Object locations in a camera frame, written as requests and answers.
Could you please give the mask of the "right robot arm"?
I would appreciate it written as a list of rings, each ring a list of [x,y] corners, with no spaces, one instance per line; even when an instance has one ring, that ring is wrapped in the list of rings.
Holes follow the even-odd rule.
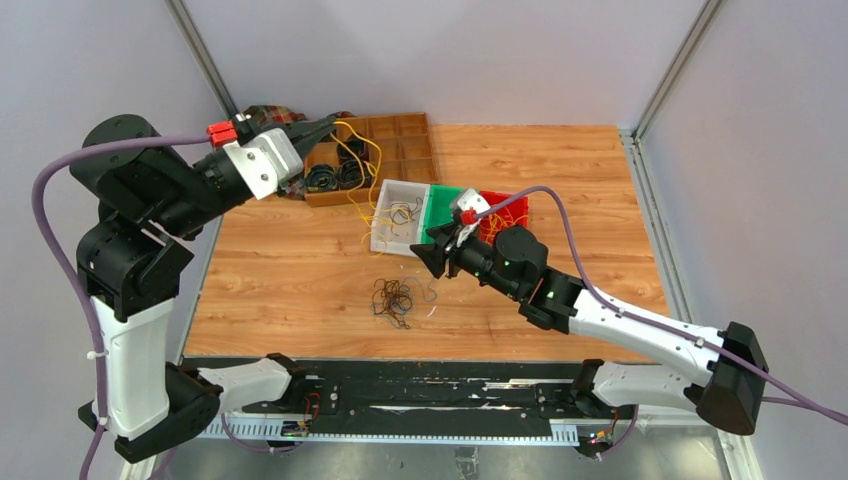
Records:
[[[650,405],[686,410],[736,435],[754,433],[768,365],[753,329],[681,322],[605,294],[548,264],[548,248],[522,226],[492,243],[451,222],[430,229],[431,243],[411,252],[434,278],[464,271],[516,302],[543,330],[601,339],[650,358],[625,365],[590,359],[574,381],[571,400],[582,415],[610,407]]]

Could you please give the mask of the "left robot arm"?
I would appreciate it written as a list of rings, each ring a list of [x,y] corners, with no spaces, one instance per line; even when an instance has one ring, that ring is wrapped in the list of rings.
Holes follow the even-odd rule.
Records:
[[[187,243],[249,199],[277,192],[335,127],[260,123],[246,115],[209,127],[213,151],[187,163],[143,117],[123,114],[85,138],[96,154],[72,176],[99,200],[98,224],[79,241],[77,272],[105,346],[106,427],[116,452],[136,463],[197,437],[221,414],[259,402],[283,413],[306,400],[306,372],[269,354],[225,368],[178,366],[166,336]]]

